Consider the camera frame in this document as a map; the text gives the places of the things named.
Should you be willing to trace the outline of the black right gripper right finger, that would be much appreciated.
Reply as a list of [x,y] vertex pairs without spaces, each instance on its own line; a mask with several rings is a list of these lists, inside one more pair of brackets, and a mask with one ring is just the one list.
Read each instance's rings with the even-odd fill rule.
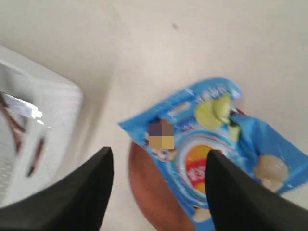
[[306,231],[308,212],[271,192],[218,150],[205,168],[205,192],[217,231]]

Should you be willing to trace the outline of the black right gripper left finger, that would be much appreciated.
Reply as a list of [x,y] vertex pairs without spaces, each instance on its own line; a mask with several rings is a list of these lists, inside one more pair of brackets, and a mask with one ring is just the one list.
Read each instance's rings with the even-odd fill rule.
[[52,186],[0,210],[2,231],[98,231],[114,179],[113,152],[103,147]]

